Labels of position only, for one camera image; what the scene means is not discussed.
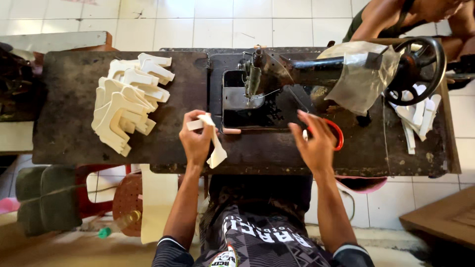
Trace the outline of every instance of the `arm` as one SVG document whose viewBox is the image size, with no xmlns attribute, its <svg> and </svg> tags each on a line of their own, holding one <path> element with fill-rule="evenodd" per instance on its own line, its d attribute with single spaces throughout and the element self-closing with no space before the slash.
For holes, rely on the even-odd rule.
<svg viewBox="0 0 475 267">
<path fill-rule="evenodd" d="M 306 142 L 298 125 L 289 124 L 289 127 L 300 155 L 317 183 L 320 233 L 327 250 L 334 253 L 344 243 L 357 243 L 333 175 L 336 139 L 322 118 L 301 110 L 298 117 L 310 127 L 313 138 Z"/>
<path fill-rule="evenodd" d="M 196 117 L 201 114 L 205 114 L 205 112 L 194 110 L 186 113 L 183 119 L 180 140 L 188 162 L 185 177 L 178 189 L 175 202 L 163 230 L 164 236 L 173 237 L 187 250 L 190 248 L 195 231 L 198 208 L 198 179 L 208 156 L 213 131 L 217 131 L 211 125 L 206 125 L 202 134 L 188 131 L 186 123 L 196 120 Z"/>
<path fill-rule="evenodd" d="M 475 53 L 474 1 L 464 3 L 462 8 L 448 19 L 452 36 L 442 37 L 442 45 L 449 61 Z"/>
<path fill-rule="evenodd" d="M 363 22 L 353 34 L 351 41 L 378 38 L 384 29 L 398 22 L 402 3 L 400 0 L 371 1 L 361 14 Z"/>
<path fill-rule="evenodd" d="M 474 2 L 464 3 L 462 8 L 448 19 L 453 37 L 467 40 L 475 36 Z"/>
</svg>

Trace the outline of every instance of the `white tiled floor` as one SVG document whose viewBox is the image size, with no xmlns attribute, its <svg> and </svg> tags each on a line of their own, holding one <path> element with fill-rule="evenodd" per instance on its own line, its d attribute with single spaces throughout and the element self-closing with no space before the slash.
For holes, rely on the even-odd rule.
<svg viewBox="0 0 475 267">
<path fill-rule="evenodd" d="M 0 35 L 107 30 L 114 47 L 126 51 L 163 47 L 248 48 L 255 44 L 326 46 L 340 43 L 354 17 L 369 0 L 95 0 L 96 5 L 67 0 L 0 0 Z M 418 27 L 409 35 L 449 34 L 446 21 Z M 399 229 L 398 216 L 475 185 L 475 82 L 452 91 L 456 142 L 464 174 L 388 178 L 370 194 L 355 198 L 354 226 Z M 14 195 L 18 170 L 32 166 L 21 156 L 0 178 L 0 192 Z M 123 166 L 92 174 L 87 181 L 94 201 L 112 199 L 125 175 Z M 307 220 L 317 222 L 316 186 Z M 342 196 L 347 212 L 352 201 Z"/>
</svg>

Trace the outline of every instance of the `tank top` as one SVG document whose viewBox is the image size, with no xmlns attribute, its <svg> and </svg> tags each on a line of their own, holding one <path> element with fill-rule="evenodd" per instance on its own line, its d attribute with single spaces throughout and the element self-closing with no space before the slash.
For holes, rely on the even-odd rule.
<svg viewBox="0 0 475 267">
<path fill-rule="evenodd" d="M 414 25 L 401 27 L 413 3 L 414 3 L 414 0 L 406 0 L 402 6 L 401 14 L 399 15 L 398 22 L 395 25 L 382 30 L 381 33 L 378 35 L 378 38 L 398 38 L 399 35 L 404 34 L 414 29 L 417 26 L 426 24 L 427 21 L 421 20 Z M 350 28 L 348 29 L 348 32 L 346 33 L 345 38 L 343 38 L 343 43 L 349 42 L 351 38 L 353 37 L 353 34 L 363 23 L 363 19 L 361 18 L 361 15 L 363 14 L 363 11 L 365 8 L 366 6 L 360 12 L 358 12 L 358 14 L 356 14 L 356 16 L 354 17 L 353 21 L 351 22 Z"/>
</svg>

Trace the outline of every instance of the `black printed shirt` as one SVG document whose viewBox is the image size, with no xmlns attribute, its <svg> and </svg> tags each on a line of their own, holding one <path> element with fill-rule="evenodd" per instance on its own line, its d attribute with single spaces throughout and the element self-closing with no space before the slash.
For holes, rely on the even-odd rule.
<svg viewBox="0 0 475 267">
<path fill-rule="evenodd" d="M 306 232 L 283 214 L 240 210 L 230 205 L 219 214 L 209 238 L 210 250 L 196 260 L 175 239 L 160 239 L 152 266 L 347 266 L 371 267 L 373 262 L 362 247 L 345 244 L 335 253 L 323 250 Z"/>
</svg>

